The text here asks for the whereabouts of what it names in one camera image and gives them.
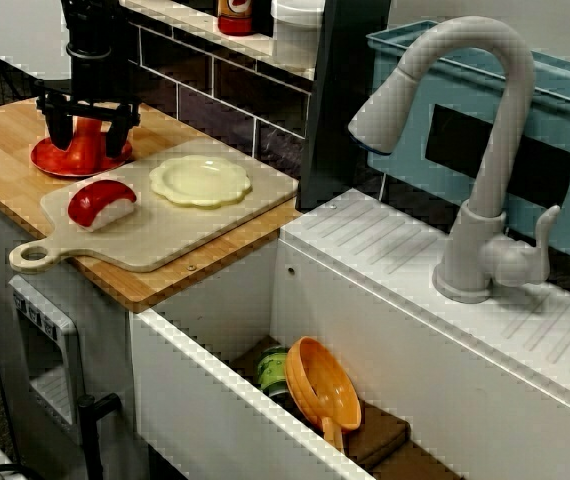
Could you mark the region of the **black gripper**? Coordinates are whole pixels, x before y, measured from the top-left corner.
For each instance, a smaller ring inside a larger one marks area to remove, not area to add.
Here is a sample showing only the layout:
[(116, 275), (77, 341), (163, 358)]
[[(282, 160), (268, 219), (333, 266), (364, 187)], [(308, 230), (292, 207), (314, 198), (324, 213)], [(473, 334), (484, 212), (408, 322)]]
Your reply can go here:
[(75, 117), (109, 122), (105, 137), (107, 156), (119, 156), (129, 125), (140, 123), (140, 100), (134, 95), (129, 63), (112, 47), (97, 51), (67, 47), (71, 77), (41, 79), (35, 83), (38, 110), (44, 115), (52, 144), (67, 150)]

